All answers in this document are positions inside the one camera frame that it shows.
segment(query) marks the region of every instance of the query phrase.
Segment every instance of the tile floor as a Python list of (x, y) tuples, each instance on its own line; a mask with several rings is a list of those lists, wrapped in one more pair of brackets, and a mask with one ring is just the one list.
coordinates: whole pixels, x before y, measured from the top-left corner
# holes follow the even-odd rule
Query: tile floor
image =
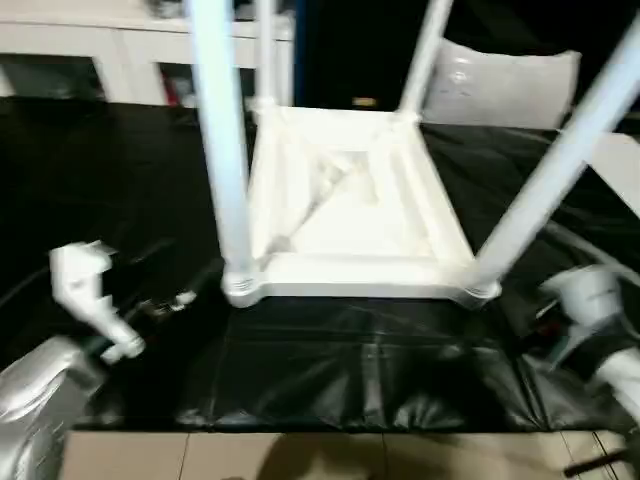
[[(561, 479), (610, 433), (529, 435), (74, 433), (61, 480)], [(581, 480), (627, 480), (624, 464)]]

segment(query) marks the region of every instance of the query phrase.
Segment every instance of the white pipe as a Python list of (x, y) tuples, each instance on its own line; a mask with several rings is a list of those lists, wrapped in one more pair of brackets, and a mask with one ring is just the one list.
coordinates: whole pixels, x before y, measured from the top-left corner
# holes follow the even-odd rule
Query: white pipe
[(276, 103), (276, 42), (273, 24), (276, 11), (273, 0), (255, 0), (259, 26), (260, 68), (258, 68), (258, 104), (260, 108)]
[(400, 100), (399, 110), (403, 114), (418, 115), (421, 110), (452, 4), (453, 0), (429, 2)]
[(250, 247), (240, 80), (231, 37), (232, 3), (191, 0), (189, 7), (200, 130), (225, 276), (232, 283), (244, 284), (256, 269)]
[(9, 82), (9, 79), (0, 66), (0, 97), (12, 97), (13, 93), (11, 82)]
[(470, 286), (481, 288), (511, 269), (578, 181), (600, 135), (616, 126), (639, 91), (640, 15), (636, 15), (564, 133), (551, 145), (480, 249)]

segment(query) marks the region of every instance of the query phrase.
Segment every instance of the white chair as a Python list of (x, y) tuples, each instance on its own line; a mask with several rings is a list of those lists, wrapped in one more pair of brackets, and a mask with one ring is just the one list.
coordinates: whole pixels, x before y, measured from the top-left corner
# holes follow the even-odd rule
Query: white chair
[(396, 112), (276, 104), (272, 0), (259, 1), (258, 138), (250, 185), (231, 2), (191, 0), (207, 168), (236, 306), (265, 296), (449, 298), (475, 307), (575, 183), (640, 89), (636, 18), (566, 132), (474, 258), (418, 130), (452, 0), (427, 10)]

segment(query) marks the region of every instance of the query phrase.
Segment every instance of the black tarp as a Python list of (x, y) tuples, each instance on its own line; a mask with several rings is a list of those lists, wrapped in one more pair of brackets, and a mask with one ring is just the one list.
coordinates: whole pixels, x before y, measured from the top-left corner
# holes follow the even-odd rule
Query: black tarp
[[(252, 137), (250, 124), (248, 132)], [(423, 133), (474, 249), (553, 137), (434, 125)], [(549, 372), (520, 350), (544, 305), (539, 283), (592, 261), (548, 230), (505, 279), (503, 295), (478, 312), (447, 301), (321, 298), (271, 298), (233, 310), (219, 291), (222, 262), (200, 135), (176, 126), (170, 109), (6, 100), (0, 159), (2, 367), (50, 335), (86, 333), (51, 299), (51, 248), (101, 239), (134, 258), (172, 245), (144, 285), (158, 298), (213, 265), (193, 307), (141, 357), (116, 367), (82, 428), (493, 432), (627, 425), (608, 392), (587, 391), (570, 372)], [(554, 221), (640, 271), (640, 222), (593, 171)], [(637, 318), (637, 292), (625, 291)]]

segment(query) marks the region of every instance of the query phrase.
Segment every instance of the white cabinet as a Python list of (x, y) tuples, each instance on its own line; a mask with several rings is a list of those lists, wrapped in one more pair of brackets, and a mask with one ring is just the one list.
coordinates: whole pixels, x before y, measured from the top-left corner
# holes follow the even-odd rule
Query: white cabinet
[[(293, 88), (293, 21), (276, 22), (280, 101)], [(255, 69), (257, 28), (233, 25), (236, 66)], [(144, 0), (0, 0), (0, 54), (91, 58), (109, 102), (165, 105), (159, 64), (191, 64), (189, 22), (154, 18)], [(0, 96), (13, 94), (0, 65)]]

